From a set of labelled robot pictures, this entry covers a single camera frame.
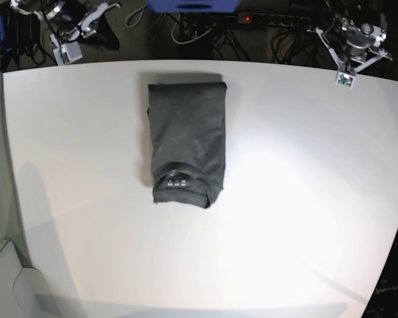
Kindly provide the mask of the dark grey t-shirt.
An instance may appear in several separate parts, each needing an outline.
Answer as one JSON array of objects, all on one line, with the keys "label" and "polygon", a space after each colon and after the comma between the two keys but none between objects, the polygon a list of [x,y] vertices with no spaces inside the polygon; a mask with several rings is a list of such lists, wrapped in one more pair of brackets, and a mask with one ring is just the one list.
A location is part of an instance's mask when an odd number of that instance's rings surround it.
[{"label": "dark grey t-shirt", "polygon": [[148,89],[153,201],[209,208],[224,183],[227,85],[150,84]]}]

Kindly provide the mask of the blue box overhead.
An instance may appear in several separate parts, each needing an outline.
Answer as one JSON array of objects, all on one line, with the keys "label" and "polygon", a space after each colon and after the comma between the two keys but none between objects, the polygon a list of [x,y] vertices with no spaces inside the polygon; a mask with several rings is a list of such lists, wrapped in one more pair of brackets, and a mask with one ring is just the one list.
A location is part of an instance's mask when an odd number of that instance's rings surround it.
[{"label": "blue box overhead", "polygon": [[232,13],[240,0],[148,0],[157,13]]}]

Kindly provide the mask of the grey bin at left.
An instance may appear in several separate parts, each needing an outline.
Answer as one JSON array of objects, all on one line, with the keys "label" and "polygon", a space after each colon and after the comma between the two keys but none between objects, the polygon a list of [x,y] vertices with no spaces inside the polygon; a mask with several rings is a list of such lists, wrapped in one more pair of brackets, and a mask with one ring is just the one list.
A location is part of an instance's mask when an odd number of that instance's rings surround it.
[{"label": "grey bin at left", "polygon": [[14,244],[0,245],[0,317],[59,317],[44,276],[22,266]]}]

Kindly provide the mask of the black power strip red switch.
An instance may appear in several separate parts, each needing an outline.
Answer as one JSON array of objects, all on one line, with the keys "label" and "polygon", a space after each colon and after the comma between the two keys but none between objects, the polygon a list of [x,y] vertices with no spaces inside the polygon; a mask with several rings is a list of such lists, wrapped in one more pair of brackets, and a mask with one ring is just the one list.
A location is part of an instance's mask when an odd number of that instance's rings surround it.
[{"label": "black power strip red switch", "polygon": [[263,27],[307,27],[310,24],[306,17],[263,13],[238,13],[237,19],[240,24]]}]

